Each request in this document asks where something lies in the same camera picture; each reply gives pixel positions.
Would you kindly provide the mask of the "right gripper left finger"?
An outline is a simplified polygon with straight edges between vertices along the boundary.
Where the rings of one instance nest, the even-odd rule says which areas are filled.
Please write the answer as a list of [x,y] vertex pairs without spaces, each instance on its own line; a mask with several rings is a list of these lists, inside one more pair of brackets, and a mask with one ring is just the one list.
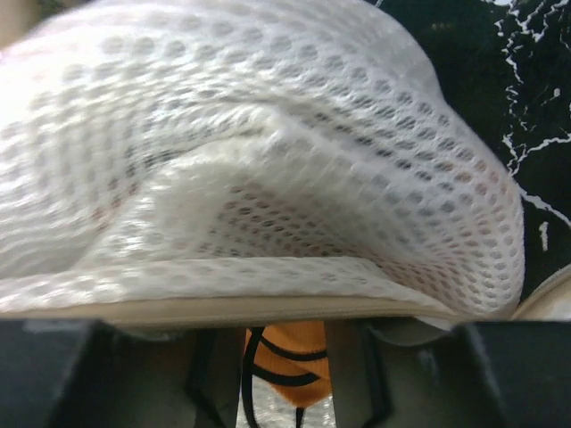
[[94,319],[1,323],[3,427],[233,427],[236,338]]

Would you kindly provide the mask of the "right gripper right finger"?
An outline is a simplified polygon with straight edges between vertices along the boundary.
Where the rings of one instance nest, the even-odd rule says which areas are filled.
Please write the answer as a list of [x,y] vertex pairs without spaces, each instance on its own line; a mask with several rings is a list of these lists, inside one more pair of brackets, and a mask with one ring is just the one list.
[[368,320],[327,322],[339,427],[568,427],[570,324],[476,322],[398,345]]

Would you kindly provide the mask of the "orange bra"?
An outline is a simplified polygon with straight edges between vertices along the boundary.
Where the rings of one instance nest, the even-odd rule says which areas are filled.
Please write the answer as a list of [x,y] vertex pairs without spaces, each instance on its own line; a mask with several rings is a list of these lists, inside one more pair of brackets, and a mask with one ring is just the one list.
[[295,425],[302,427],[306,409],[332,393],[324,323],[299,321],[246,330],[240,392],[245,419],[257,427],[253,378],[265,381],[294,406]]

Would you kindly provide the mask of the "white mesh laundry bag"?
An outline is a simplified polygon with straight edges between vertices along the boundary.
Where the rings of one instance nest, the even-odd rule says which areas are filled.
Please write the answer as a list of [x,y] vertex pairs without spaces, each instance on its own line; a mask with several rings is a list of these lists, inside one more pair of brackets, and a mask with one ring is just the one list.
[[95,1],[1,59],[1,314],[567,320],[518,184],[362,1]]

